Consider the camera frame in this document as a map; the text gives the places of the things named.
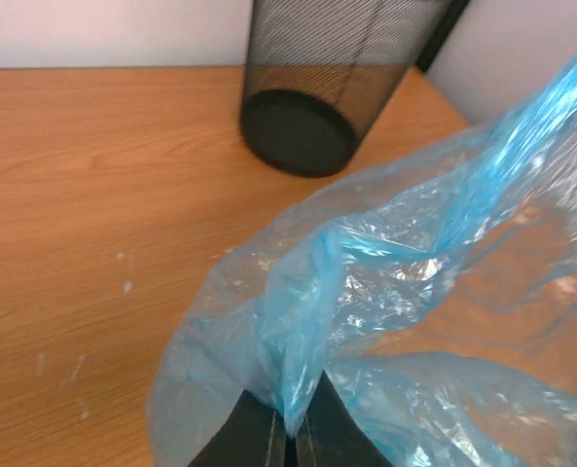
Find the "black mesh trash bin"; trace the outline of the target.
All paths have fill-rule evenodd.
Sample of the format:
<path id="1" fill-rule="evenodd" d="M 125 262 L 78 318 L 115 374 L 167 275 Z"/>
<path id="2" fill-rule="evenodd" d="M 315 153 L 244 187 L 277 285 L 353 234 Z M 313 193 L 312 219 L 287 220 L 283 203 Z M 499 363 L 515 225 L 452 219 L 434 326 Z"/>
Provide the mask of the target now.
<path id="1" fill-rule="evenodd" d="M 450 1 L 255 1 L 239 130 L 268 165 L 342 171 L 451 8 Z"/>

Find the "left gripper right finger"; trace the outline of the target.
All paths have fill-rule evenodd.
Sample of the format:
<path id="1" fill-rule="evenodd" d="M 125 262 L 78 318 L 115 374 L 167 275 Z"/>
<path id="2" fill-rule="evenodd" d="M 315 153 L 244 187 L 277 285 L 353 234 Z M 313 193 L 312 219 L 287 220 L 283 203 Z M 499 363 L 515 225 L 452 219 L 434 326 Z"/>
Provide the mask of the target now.
<path id="1" fill-rule="evenodd" d="M 323 373 L 295 438 L 296 466 L 376 467 L 388 460 L 360 430 Z"/>

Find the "blue translucent trash bag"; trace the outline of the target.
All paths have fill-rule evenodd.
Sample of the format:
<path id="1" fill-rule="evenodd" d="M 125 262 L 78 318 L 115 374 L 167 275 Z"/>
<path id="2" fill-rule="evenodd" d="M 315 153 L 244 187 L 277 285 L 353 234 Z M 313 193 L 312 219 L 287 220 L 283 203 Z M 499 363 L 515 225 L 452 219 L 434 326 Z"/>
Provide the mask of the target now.
<path id="1" fill-rule="evenodd" d="M 209 271 L 147 403 L 185 466 L 249 392 L 327 378 L 395 466 L 577 466 L 577 55 L 497 121 L 369 167 Z"/>

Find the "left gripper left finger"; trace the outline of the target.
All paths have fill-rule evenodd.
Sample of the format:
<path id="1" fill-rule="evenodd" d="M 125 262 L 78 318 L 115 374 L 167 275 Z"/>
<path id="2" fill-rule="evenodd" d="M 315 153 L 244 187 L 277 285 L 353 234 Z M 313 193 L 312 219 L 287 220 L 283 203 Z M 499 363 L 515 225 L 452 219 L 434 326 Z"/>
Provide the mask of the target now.
<path id="1" fill-rule="evenodd" d="M 243 391 L 224 425 L 190 467 L 281 467 L 286 433 L 281 414 Z"/>

